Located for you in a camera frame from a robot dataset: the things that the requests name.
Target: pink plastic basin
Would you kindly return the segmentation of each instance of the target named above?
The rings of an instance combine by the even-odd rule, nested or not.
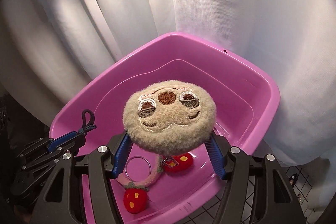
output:
[[[265,72],[218,45],[184,33],[168,33],[135,50],[78,93],[55,117],[50,137],[58,138],[81,126],[81,112],[95,113],[97,129],[86,137],[80,155],[106,145],[122,133],[122,113],[136,91],[164,80],[194,83],[209,92],[217,106],[215,128],[231,145],[252,154],[265,135],[280,102],[277,85]],[[150,187],[149,206],[130,214],[123,204],[124,188],[111,181],[125,224],[172,224],[210,200],[223,187],[216,177],[205,146],[191,151],[194,165],[180,174],[163,174]],[[133,146],[130,157],[143,156],[154,164],[155,155]],[[148,164],[139,158],[127,167],[133,180],[148,175]],[[95,223],[88,177],[83,177],[88,224]]]

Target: sloth plush head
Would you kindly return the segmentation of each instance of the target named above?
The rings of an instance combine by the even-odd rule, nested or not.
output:
[[[139,147],[173,156],[206,141],[215,118],[216,105],[204,89],[170,80],[134,93],[125,105],[123,123]]]

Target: embroidered eye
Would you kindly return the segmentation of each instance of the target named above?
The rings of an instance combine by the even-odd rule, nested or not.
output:
[[[152,116],[156,109],[156,103],[153,99],[147,98],[140,102],[138,106],[138,115],[140,118]]]
[[[195,108],[200,104],[200,100],[197,98],[196,94],[190,91],[181,93],[180,102],[182,105],[188,108]]]

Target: white fabric backdrop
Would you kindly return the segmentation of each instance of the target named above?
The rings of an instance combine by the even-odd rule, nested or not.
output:
[[[170,31],[219,43],[269,73],[281,104],[265,141],[288,165],[336,144],[336,0],[97,0],[123,55]],[[82,0],[2,0],[0,81],[51,124],[114,63]]]

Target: brown embroidered nose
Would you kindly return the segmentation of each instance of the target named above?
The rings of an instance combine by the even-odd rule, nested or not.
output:
[[[158,96],[158,100],[163,105],[170,105],[175,102],[176,95],[171,91],[163,92]]]

